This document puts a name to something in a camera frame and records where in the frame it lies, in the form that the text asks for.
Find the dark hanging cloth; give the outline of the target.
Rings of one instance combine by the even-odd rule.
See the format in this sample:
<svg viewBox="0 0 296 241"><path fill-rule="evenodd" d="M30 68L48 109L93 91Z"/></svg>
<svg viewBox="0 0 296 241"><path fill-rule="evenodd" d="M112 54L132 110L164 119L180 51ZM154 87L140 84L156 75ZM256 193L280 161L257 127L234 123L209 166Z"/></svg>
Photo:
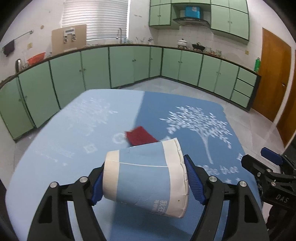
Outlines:
<svg viewBox="0 0 296 241"><path fill-rule="evenodd" d="M3 47L3 53L8 57L11 53L15 51L15 40L11 40L8 44Z"/></svg>

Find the blue and white paper cup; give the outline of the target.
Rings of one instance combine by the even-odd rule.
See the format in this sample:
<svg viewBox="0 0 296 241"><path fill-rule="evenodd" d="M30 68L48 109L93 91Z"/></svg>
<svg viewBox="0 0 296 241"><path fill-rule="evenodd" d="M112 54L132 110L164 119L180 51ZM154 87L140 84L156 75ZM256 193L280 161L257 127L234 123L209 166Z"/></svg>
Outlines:
<svg viewBox="0 0 296 241"><path fill-rule="evenodd" d="M178 139L108 152L102 190L112 201L162 216L184 217L189 181Z"/></svg>

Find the wall towel rail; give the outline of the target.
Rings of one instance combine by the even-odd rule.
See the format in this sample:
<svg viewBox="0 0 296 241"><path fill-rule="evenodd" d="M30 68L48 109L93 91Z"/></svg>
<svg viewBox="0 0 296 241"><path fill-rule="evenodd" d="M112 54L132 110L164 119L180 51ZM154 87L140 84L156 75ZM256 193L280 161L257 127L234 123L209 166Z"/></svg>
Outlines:
<svg viewBox="0 0 296 241"><path fill-rule="evenodd" d="M21 37L23 37L23 36L25 36L25 35L31 35L31 34L33 34L33 33L34 33L34 30L30 30L30 31L28 31L28 32L26 32L26 33L24 33L24 34L18 36L17 38L11 40L10 42L12 42L12 41L15 42L17 39L20 39ZM7 46L7 45L10 46L10 45L11 45L10 42L8 42L6 45L4 45L4 46L2 47L2 51L4 51L5 46Z"/></svg>

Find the brown cardboard box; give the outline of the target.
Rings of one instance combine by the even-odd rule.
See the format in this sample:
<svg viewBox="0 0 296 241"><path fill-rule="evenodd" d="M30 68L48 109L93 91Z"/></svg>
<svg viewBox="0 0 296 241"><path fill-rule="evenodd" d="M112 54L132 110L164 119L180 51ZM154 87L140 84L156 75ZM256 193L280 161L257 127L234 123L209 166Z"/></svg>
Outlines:
<svg viewBox="0 0 296 241"><path fill-rule="evenodd" d="M52 31L52 55L58 55L86 46L87 25L76 25Z"/></svg>

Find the metal kettle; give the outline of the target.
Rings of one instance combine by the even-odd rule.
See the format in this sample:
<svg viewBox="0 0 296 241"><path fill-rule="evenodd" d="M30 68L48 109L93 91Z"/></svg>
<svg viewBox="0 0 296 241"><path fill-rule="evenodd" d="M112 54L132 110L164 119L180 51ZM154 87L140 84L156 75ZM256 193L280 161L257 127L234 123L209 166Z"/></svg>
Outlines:
<svg viewBox="0 0 296 241"><path fill-rule="evenodd" d="M23 70L23 62L21 59L17 59L16 62L15 62L15 70L16 70L16 73L19 73Z"/></svg>

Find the orange wooden door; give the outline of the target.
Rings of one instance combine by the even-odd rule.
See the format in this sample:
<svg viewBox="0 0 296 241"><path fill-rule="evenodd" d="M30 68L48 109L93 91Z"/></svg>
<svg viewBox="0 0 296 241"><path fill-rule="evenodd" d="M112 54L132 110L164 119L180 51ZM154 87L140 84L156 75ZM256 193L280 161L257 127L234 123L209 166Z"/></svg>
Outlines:
<svg viewBox="0 0 296 241"><path fill-rule="evenodd" d="M290 76L280 109L274 121L284 149L295 137L295 48L292 48Z"/></svg>
<svg viewBox="0 0 296 241"><path fill-rule="evenodd" d="M287 90L292 49L272 32L262 29L260 84L252 108L274 121Z"/></svg>

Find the orange plastic basin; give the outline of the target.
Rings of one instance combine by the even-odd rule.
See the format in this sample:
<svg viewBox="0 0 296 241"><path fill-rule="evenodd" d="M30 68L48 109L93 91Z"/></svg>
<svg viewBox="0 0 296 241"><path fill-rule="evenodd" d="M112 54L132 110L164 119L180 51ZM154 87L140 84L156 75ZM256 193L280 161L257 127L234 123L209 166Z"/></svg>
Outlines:
<svg viewBox="0 0 296 241"><path fill-rule="evenodd" d="M32 66L32 65L35 65L37 63L39 63L40 61L44 60L44 57L45 57L45 52L43 53L40 53L40 54L37 54L35 56L32 56L31 58L29 58L27 60L27 63Z"/></svg>

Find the chrome kitchen faucet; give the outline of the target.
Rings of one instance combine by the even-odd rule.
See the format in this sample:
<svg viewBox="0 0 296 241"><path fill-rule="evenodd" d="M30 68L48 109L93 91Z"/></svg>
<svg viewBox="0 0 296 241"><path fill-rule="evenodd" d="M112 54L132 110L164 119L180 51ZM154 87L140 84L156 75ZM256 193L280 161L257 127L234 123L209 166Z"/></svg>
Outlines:
<svg viewBox="0 0 296 241"><path fill-rule="evenodd" d="M122 28L118 28L116 39L119 40L119 44L122 44Z"/></svg>

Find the range hood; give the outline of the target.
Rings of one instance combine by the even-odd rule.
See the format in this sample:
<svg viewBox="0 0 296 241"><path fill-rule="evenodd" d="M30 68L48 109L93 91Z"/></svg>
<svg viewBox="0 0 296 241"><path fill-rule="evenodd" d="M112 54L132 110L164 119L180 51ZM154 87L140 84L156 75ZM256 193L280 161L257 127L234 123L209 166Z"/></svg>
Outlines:
<svg viewBox="0 0 296 241"><path fill-rule="evenodd" d="M210 24L206 20L200 18L182 17L173 19L173 21L181 26L204 26L207 28L211 28Z"/></svg>

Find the white cooking pot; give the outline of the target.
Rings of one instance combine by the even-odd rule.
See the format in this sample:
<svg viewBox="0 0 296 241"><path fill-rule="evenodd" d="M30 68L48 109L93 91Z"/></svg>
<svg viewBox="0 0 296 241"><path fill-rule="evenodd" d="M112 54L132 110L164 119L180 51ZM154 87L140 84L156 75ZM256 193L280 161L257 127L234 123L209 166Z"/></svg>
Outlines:
<svg viewBox="0 0 296 241"><path fill-rule="evenodd" d="M181 48L181 49L187 49L188 42L185 41L184 39L180 39L177 42L177 46L178 46L178 48Z"/></svg>

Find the red scouring pad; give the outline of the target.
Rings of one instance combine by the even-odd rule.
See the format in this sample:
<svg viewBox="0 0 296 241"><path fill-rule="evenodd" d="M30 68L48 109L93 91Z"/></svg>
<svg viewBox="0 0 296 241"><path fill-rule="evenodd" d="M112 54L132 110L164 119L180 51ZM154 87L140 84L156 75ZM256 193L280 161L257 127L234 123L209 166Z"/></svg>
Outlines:
<svg viewBox="0 0 296 241"><path fill-rule="evenodd" d="M125 132L125 136L131 146L140 146L158 142L158 140L148 133L142 126L138 126L131 131Z"/></svg>

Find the white window blind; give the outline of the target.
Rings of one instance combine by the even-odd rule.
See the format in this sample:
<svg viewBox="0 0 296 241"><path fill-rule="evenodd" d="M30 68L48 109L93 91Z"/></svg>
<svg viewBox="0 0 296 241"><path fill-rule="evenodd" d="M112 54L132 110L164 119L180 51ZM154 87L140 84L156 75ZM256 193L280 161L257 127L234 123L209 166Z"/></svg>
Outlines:
<svg viewBox="0 0 296 241"><path fill-rule="evenodd" d="M64 1L61 27L87 25L86 39L115 39L118 28L126 37L129 1Z"/></svg>

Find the blue box above hood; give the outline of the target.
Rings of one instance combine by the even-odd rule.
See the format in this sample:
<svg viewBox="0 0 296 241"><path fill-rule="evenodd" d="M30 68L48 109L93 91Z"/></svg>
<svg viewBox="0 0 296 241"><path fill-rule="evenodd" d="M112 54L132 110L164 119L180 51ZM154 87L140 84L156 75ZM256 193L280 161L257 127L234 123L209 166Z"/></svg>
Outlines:
<svg viewBox="0 0 296 241"><path fill-rule="evenodd" d="M186 18L201 18L201 9L199 6L186 6L185 7L185 17Z"/></svg>

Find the green upper kitchen cabinets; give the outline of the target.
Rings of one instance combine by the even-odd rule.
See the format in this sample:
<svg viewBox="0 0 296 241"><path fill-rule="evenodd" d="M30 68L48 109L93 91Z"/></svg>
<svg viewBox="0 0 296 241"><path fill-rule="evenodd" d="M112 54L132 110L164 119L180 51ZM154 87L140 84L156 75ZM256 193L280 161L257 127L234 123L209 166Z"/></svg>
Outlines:
<svg viewBox="0 0 296 241"><path fill-rule="evenodd" d="M247 1L150 1L149 26L178 30L181 25L173 19L185 17L186 6L199 6L201 19L210 24L214 34L243 44L249 42Z"/></svg>

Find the green plastic bottle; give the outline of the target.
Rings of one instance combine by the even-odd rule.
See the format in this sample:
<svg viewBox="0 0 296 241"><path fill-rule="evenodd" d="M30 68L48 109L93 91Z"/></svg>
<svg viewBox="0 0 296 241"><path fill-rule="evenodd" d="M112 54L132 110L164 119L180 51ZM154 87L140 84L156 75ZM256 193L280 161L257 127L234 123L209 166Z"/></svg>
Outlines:
<svg viewBox="0 0 296 241"><path fill-rule="evenodd" d="M259 72L260 64L261 64L261 60L260 60L260 58L258 57L258 58L255 60L254 72L256 72L256 73Z"/></svg>

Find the green kitchen cabinets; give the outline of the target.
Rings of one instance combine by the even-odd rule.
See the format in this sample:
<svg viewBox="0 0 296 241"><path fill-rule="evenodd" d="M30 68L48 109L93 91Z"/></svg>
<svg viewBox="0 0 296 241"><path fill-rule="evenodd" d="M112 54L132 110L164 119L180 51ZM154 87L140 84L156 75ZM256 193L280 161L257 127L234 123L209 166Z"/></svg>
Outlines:
<svg viewBox="0 0 296 241"><path fill-rule="evenodd" d="M163 77L190 85L245 111L261 77L252 70L197 51L148 46L91 47L58 54L1 82L1 119L17 140L39 128L81 93Z"/></svg>
<svg viewBox="0 0 296 241"><path fill-rule="evenodd" d="M247 1L150 1L149 26L178 30L181 25L173 19L185 17L186 6L199 6L201 19L210 24L214 34L243 44L249 42Z"/></svg>

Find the black wok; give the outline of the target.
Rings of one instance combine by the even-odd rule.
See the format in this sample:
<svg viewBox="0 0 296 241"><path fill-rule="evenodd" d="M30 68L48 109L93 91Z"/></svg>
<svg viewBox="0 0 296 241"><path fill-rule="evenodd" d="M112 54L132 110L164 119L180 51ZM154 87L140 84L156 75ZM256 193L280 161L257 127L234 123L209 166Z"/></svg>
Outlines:
<svg viewBox="0 0 296 241"><path fill-rule="evenodd" d="M192 48L194 51L203 52L205 50L205 46L202 46L200 43L192 44Z"/></svg>

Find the green lower kitchen cabinets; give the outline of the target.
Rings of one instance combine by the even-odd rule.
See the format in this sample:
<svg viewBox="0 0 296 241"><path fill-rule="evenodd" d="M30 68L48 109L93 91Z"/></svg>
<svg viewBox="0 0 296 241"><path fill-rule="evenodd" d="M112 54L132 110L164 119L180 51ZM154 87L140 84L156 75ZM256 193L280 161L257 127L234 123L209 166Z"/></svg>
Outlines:
<svg viewBox="0 0 296 241"><path fill-rule="evenodd" d="M148 46L91 47L58 54L1 82L1 119L17 140L39 128L81 93L163 77L190 85L245 111L261 77L252 70L197 51Z"/></svg>

